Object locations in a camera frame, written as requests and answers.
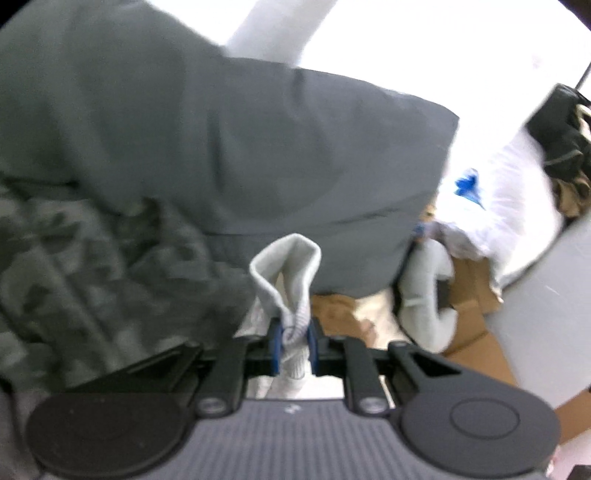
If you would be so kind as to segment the camouflage jacket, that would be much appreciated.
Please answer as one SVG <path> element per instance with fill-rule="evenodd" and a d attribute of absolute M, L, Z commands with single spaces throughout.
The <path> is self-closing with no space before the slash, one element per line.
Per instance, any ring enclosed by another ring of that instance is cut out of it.
<path fill-rule="evenodd" d="M 70 185 L 1 182 L 1 375 L 61 391 L 178 344 L 215 348 L 254 299 L 168 204 L 114 214 Z"/>

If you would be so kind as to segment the flattened brown cardboard box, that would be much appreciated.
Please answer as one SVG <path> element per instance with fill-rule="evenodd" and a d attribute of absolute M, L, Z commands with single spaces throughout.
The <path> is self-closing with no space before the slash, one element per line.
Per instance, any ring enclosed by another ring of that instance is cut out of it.
<path fill-rule="evenodd" d="M 458 313 L 451 345 L 444 355 L 468 368 L 512 386 L 523 388 L 517 368 L 509 360 L 509 350 L 487 326 L 485 319 L 501 308 L 501 302 L 488 286 L 489 262 L 455 259 L 455 278 L 451 281 L 449 302 Z M 577 387 L 555 407 L 560 420 L 562 444 L 590 431 L 590 392 Z"/>

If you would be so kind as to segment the cream cartoon print bedsheet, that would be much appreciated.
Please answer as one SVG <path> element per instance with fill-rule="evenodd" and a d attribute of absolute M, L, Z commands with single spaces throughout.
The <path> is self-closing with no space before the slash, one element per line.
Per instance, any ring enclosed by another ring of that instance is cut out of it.
<path fill-rule="evenodd" d="M 370 346 L 373 348 L 387 350 L 392 341 L 409 341 L 394 317 L 394 297 L 391 290 L 356 299 L 353 314 L 370 334 Z"/>

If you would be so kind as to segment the grey neck pillow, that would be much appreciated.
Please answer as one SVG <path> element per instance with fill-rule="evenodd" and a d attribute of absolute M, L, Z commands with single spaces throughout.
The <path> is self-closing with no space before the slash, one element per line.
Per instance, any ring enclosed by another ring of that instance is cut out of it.
<path fill-rule="evenodd" d="M 458 312 L 449 303 L 439 305 L 440 285 L 449 285 L 454 277 L 446 248 L 427 239 L 415 245 L 399 280 L 398 321 L 410 339 L 432 353 L 445 351 L 456 333 Z"/>

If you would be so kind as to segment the white fluffy cushion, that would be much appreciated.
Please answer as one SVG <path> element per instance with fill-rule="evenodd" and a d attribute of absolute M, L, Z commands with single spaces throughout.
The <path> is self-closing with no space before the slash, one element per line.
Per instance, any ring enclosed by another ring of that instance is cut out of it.
<path fill-rule="evenodd" d="M 525 128 L 440 189 L 435 220 L 450 254 L 487 259 L 502 290 L 552 246 L 564 220 L 544 172 L 544 150 Z"/>

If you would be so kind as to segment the small plush doll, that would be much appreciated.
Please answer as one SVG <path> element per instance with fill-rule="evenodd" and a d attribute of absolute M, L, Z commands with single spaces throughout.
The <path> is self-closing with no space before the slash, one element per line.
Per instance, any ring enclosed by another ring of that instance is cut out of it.
<path fill-rule="evenodd" d="M 415 242 L 423 242 L 428 239 L 437 240 L 440 237 L 440 227 L 435 220 L 435 213 L 434 204 L 425 207 L 413 231 Z"/>

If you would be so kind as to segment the grey washing machine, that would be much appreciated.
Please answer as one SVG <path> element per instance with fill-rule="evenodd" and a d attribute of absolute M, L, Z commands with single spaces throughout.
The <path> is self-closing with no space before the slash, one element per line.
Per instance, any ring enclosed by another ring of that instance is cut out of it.
<path fill-rule="evenodd" d="M 590 218 L 503 292 L 487 323 L 520 387 L 559 407 L 590 386 Z"/>

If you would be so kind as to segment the light grey sweatshirt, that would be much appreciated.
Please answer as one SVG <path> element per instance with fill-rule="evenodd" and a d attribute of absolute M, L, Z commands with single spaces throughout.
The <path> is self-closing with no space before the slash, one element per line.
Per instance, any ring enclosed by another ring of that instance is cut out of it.
<path fill-rule="evenodd" d="M 256 299 L 238 328 L 238 336 L 266 335 L 273 318 L 280 319 L 280 374 L 259 374 L 249 380 L 253 399 L 294 398 L 307 377 L 307 332 L 311 323 L 311 283 L 322 260 L 317 243 L 293 233 L 267 245 L 250 261 Z"/>

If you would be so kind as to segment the dark grey pillow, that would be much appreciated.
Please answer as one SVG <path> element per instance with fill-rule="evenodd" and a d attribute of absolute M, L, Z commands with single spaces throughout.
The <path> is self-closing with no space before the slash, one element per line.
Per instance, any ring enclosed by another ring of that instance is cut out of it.
<path fill-rule="evenodd" d="M 5 173 L 115 211 L 170 202 L 239 267 L 303 234 L 319 294 L 391 284 L 457 127 L 419 97 L 228 57 L 144 1 L 33 1 L 1 30 Z"/>

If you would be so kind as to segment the brown crumpled garment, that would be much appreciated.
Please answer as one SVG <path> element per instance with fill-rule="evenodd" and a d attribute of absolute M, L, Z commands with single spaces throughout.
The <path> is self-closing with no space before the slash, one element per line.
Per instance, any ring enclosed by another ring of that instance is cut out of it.
<path fill-rule="evenodd" d="M 327 336 L 348 336 L 370 344 L 372 326 L 356 319 L 356 300 L 339 294 L 311 297 L 311 314 L 318 319 Z"/>

